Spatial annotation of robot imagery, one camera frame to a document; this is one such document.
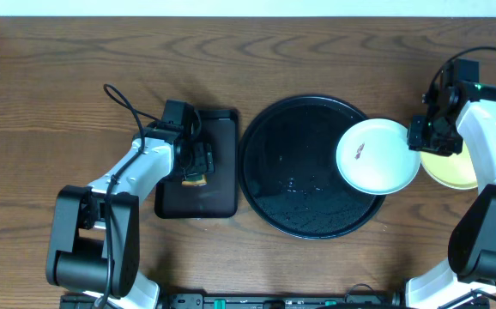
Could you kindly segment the green and orange sponge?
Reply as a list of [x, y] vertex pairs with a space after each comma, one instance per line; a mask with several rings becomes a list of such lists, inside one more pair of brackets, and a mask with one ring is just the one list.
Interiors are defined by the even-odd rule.
[[188, 186], [188, 187], [197, 187], [197, 186], [204, 186], [207, 184], [207, 178], [205, 174], [193, 174], [186, 176], [182, 182], [182, 186]]

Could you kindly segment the yellow plate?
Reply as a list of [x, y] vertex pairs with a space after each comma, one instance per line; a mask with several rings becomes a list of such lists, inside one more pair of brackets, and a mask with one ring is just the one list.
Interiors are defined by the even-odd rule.
[[441, 156], [420, 153], [421, 165], [438, 183], [456, 190], [471, 190], [478, 187], [477, 177], [466, 143], [460, 154]]

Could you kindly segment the light green plate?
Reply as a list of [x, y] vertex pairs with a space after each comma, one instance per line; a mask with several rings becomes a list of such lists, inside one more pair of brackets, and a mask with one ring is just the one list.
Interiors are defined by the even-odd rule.
[[337, 169], [358, 191], [372, 195], [397, 192], [417, 175], [420, 154], [408, 148], [408, 130], [385, 118], [350, 127], [336, 146]]

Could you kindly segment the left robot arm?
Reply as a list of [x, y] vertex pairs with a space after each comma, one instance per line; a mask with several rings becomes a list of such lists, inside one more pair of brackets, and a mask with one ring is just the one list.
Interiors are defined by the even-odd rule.
[[155, 308], [160, 288], [140, 270], [140, 208], [161, 180], [204, 179], [214, 148], [179, 126], [146, 127], [107, 173], [56, 198], [45, 267], [55, 286], [95, 298], [93, 306]]

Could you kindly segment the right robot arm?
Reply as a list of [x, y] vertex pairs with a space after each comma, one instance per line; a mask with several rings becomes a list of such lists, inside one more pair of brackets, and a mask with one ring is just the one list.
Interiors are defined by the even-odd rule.
[[432, 88], [424, 117], [408, 129], [408, 145], [436, 155], [467, 148], [478, 196], [454, 228], [445, 261], [410, 279], [404, 304], [411, 308], [455, 308], [496, 294], [496, 87], [456, 82]]

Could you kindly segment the black rectangular tray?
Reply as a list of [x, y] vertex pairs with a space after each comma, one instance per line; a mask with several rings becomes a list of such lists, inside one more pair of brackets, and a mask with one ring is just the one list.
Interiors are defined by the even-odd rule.
[[209, 143], [215, 171], [204, 186], [164, 180], [155, 189], [154, 212], [161, 219], [228, 218], [238, 208], [237, 147], [239, 118], [233, 109], [201, 110], [202, 130], [195, 142]]

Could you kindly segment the round black tray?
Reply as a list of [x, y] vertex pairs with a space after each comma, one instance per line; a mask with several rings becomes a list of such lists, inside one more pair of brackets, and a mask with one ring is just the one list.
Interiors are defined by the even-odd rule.
[[366, 118], [345, 100], [317, 94], [260, 112], [239, 143], [239, 185], [253, 210], [302, 239], [334, 239], [370, 221], [385, 197], [353, 188], [336, 164], [341, 137]]

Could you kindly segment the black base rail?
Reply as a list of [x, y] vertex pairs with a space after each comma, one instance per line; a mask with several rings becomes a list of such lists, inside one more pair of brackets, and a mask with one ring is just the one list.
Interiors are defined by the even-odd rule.
[[400, 308], [397, 296], [350, 294], [338, 297], [239, 297], [231, 295], [169, 294], [158, 300], [156, 309], [310, 309], [334, 308]]

